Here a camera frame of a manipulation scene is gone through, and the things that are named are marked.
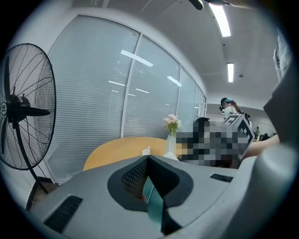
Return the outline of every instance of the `woman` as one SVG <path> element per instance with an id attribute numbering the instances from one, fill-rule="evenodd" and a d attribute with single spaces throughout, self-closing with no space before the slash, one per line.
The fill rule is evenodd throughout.
<path id="1" fill-rule="evenodd" d="M 249 126 L 250 128 L 252 128 L 251 116 L 248 114 L 247 118 L 248 118 Z"/>
<path id="2" fill-rule="evenodd" d="M 230 114 L 242 113 L 237 103 L 235 103 L 231 98 L 222 98 L 221 107 L 224 109 L 224 119 L 226 119 Z"/>

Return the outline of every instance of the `wall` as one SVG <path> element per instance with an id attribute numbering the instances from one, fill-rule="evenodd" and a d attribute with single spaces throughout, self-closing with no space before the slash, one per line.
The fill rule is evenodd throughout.
<path id="1" fill-rule="evenodd" d="M 220 100 L 223 97 L 230 97 L 234 101 L 238 103 L 238 105 L 246 105 L 247 107 L 263 110 L 263 107 L 265 104 L 270 100 L 268 99 L 260 99 L 260 98 L 254 98 L 253 96 L 250 98 L 245 98 L 242 94 L 237 93 L 230 93 L 229 96 L 227 94 L 227 91 L 221 91 L 221 92 L 209 92 L 207 96 L 207 103 L 208 104 L 219 104 Z"/>
<path id="2" fill-rule="evenodd" d="M 210 119 L 210 121 L 223 121 L 224 119 L 224 114 L 219 113 L 206 113 L 206 117 Z"/>
<path id="3" fill-rule="evenodd" d="M 264 110 L 258 110 L 253 108 L 242 107 L 240 108 L 251 116 L 252 129 L 256 130 L 258 126 L 260 128 L 261 134 L 267 133 L 269 136 L 272 136 L 273 133 L 276 133 L 276 130 L 265 113 Z M 224 115 L 221 114 L 219 110 L 219 104 L 207 104 L 207 113 L 206 117 L 210 120 L 223 121 Z"/>
<path id="4" fill-rule="evenodd" d="M 68 24 L 78 15 L 88 15 L 109 19 L 118 23 L 125 24 L 138 31 L 142 31 L 154 41 L 161 44 L 165 49 L 177 58 L 190 75 L 196 80 L 203 93 L 206 95 L 206 88 L 199 73 L 188 61 L 185 55 L 165 37 L 161 32 L 146 22 L 135 18 L 129 14 L 114 9 L 101 9 L 97 7 L 78 7 L 72 8 L 72 0 L 49 0 L 40 5 L 35 12 L 24 22 L 22 28 L 17 32 L 11 41 L 9 48 L 20 43 L 32 43 L 41 47 L 47 54 L 50 52 L 55 41 Z M 47 169 L 44 161 L 40 163 L 47 177 L 52 175 Z M 38 176 L 43 173 L 38 167 L 35 172 Z M 2 167 L 3 175 L 7 181 L 7 185 L 11 190 L 16 201 L 25 206 L 28 196 L 32 190 L 34 179 L 29 171 L 18 171 L 4 165 Z"/>

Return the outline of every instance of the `pink flower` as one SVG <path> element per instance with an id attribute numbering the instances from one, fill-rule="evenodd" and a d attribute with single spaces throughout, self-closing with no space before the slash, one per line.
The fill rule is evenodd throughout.
<path id="1" fill-rule="evenodd" d="M 178 120 L 178 117 L 175 116 L 174 114 L 169 114 L 167 116 L 172 122 L 176 122 Z"/>
<path id="2" fill-rule="evenodd" d="M 164 119 L 164 124 L 165 124 L 165 126 L 168 126 L 171 122 L 172 122 L 172 121 L 171 121 L 171 119 L 169 119 L 169 118 L 165 118 L 165 119 Z"/>
<path id="3" fill-rule="evenodd" d="M 182 121 L 178 120 L 178 128 L 182 126 Z"/>

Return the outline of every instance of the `glass wall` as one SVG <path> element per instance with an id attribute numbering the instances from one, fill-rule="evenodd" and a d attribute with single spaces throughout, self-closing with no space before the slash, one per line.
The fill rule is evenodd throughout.
<path id="1" fill-rule="evenodd" d="M 194 113 L 193 113 L 193 121 L 195 121 L 199 117 L 205 116 L 205 109 L 206 109 L 206 98 L 204 97 L 203 92 L 196 86 L 196 96 L 195 96 L 195 106 L 194 106 Z"/>
<path id="2" fill-rule="evenodd" d="M 120 138 L 121 117 L 139 33 L 92 17 L 76 18 L 49 58 L 57 89 L 57 116 L 46 161 L 55 178 L 82 171 L 99 145 Z"/>
<path id="3" fill-rule="evenodd" d="M 124 137 L 166 139 L 163 118 L 175 114 L 178 102 L 179 63 L 146 37 L 142 37 L 128 91 Z"/>
<path id="4" fill-rule="evenodd" d="M 192 130 L 196 83 L 183 67 L 180 84 L 177 115 L 182 121 L 182 130 Z"/>
<path id="5" fill-rule="evenodd" d="M 49 58 L 57 117 L 45 160 L 58 182 L 82 171 L 90 153 L 105 142 L 131 136 L 166 139 L 163 118 L 170 113 L 192 125 L 195 101 L 201 104 L 195 81 L 176 59 L 116 23 L 77 17 Z"/>

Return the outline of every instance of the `wooden table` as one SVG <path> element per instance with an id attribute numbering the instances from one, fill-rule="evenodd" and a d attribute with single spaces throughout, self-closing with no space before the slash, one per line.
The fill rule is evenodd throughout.
<path id="1" fill-rule="evenodd" d="M 166 140 L 150 137 L 128 137 L 109 141 L 97 147 L 85 162 L 83 171 L 120 160 L 141 156 L 150 147 L 151 155 L 165 154 Z M 177 156 L 181 155 L 181 144 L 177 144 Z"/>

